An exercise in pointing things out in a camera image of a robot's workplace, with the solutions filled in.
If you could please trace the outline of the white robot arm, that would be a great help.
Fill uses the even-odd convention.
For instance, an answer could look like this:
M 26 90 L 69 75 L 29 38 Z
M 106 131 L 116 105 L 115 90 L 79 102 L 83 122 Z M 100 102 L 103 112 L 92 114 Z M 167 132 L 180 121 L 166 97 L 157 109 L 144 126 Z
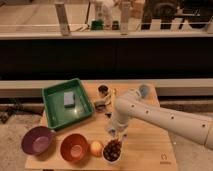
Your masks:
M 130 89 L 114 101 L 111 122 L 115 130 L 123 132 L 130 118 L 146 121 L 213 150 L 211 117 L 148 105 L 138 89 Z

